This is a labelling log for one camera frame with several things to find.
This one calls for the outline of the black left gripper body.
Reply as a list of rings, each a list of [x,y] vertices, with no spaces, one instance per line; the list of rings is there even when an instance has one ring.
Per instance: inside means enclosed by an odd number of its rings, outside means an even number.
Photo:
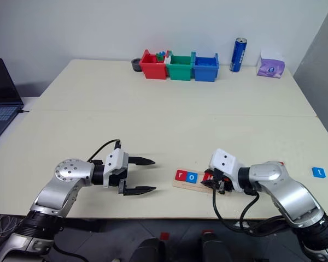
[[[109,185],[118,187],[119,189],[126,188],[126,179],[129,165],[129,157],[123,157],[121,165],[114,168],[109,175]]]

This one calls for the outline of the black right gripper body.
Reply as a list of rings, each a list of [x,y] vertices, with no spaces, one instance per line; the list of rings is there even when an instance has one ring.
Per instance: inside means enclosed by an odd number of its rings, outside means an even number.
[[[232,192],[232,181],[225,175],[224,172],[214,169],[213,171],[213,188],[215,188],[219,194],[225,194],[226,192]]]

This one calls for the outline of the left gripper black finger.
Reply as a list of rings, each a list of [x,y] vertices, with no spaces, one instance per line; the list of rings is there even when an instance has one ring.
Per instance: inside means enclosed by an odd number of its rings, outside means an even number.
[[[132,195],[142,195],[145,193],[152,192],[156,189],[156,187],[151,186],[136,186],[134,188],[127,188],[126,180],[121,179],[118,186],[118,193],[124,196],[132,196]]]
[[[154,165],[155,162],[151,159],[143,158],[143,157],[134,157],[129,156],[128,157],[128,163],[129,164],[135,164],[140,166],[146,166],[146,165]]]

